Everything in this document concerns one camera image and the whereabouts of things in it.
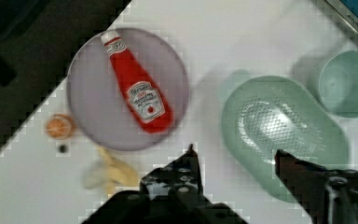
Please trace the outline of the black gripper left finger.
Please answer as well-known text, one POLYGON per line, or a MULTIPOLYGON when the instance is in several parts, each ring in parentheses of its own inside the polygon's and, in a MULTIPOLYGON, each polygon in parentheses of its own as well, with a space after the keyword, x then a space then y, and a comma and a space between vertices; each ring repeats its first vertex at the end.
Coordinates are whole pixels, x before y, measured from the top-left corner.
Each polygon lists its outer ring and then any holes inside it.
POLYGON ((197 193, 203 192, 199 157, 193 144, 182 156, 164 167, 154 169, 140 180, 140 191, 151 200, 167 196, 171 189, 182 186, 190 186, 197 193))

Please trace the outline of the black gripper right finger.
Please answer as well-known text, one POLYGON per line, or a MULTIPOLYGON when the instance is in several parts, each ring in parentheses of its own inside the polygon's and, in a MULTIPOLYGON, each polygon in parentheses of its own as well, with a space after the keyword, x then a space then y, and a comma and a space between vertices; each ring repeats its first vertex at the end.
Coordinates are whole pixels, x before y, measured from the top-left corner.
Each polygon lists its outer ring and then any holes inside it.
POLYGON ((275 173, 312 224, 358 224, 358 171, 327 169, 280 149, 275 173))

